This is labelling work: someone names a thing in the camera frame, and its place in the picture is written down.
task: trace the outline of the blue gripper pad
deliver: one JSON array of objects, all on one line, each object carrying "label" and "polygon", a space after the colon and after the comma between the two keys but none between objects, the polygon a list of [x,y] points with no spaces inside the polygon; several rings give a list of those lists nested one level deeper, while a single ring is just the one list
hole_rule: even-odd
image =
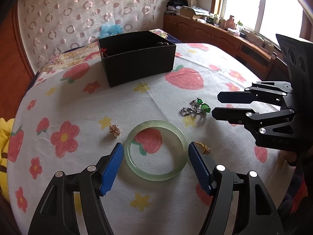
[{"label": "blue gripper pad", "polygon": [[119,144],[102,175],[102,183],[100,187],[101,196],[105,195],[108,191],[111,190],[123,157],[124,148],[122,144]]},{"label": "blue gripper pad", "polygon": [[193,142],[191,142],[188,146],[188,156],[202,190],[204,190],[207,194],[212,195],[213,189],[210,180],[210,173],[203,163],[203,160]]}]

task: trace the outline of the yellow plush toy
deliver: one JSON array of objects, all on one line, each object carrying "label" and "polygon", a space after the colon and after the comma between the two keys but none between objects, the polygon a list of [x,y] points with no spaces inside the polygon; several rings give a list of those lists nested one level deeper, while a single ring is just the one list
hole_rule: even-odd
[{"label": "yellow plush toy", "polygon": [[7,149],[13,122],[13,118],[7,122],[0,118],[0,192],[8,202],[10,202],[10,199],[7,188]]}]

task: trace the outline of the green gemstone earring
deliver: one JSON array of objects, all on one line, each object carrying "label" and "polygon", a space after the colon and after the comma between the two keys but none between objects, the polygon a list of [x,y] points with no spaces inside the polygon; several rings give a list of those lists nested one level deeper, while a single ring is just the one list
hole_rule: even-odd
[{"label": "green gemstone earring", "polygon": [[197,111],[195,111],[191,108],[183,107],[180,110],[180,114],[182,116],[189,115],[191,113],[199,114],[199,113],[210,113],[211,112],[210,106],[206,103],[203,103],[203,101],[200,98],[194,99],[193,101],[190,102],[190,104],[194,107],[197,107]]}]

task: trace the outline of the cardboard box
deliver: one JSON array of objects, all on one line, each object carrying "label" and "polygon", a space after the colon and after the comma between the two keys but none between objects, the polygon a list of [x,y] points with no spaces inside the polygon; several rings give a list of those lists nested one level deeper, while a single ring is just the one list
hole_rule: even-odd
[{"label": "cardboard box", "polygon": [[173,70],[176,45],[150,31],[109,36],[98,44],[110,87]]}]

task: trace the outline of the window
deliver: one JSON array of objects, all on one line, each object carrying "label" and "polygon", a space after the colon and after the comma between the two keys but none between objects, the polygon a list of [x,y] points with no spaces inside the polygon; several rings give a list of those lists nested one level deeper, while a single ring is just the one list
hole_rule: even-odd
[{"label": "window", "polygon": [[264,35],[278,44],[276,33],[299,37],[303,9],[298,0],[223,0],[221,16]]}]

